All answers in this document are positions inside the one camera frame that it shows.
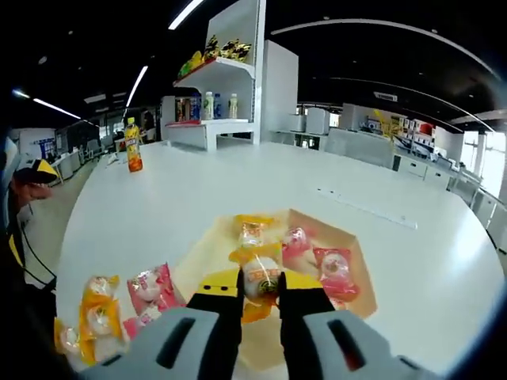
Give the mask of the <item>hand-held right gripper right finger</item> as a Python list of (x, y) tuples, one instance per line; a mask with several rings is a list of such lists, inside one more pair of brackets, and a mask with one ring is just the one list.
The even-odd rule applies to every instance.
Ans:
[(279, 279), (280, 342), (290, 379), (437, 379), (360, 317), (336, 310), (321, 283), (285, 271)]

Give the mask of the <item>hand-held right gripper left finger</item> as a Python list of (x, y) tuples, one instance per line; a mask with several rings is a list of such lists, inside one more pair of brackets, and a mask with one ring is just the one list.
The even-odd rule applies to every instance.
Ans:
[(185, 307), (167, 310), (130, 348), (78, 379), (232, 379), (242, 340), (242, 269), (207, 275)]

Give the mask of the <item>person's left hand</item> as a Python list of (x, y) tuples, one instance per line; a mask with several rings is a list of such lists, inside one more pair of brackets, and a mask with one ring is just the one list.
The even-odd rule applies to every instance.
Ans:
[(11, 189), (17, 212), (34, 200), (45, 200), (52, 195), (51, 188), (46, 184), (23, 183), (13, 180)]

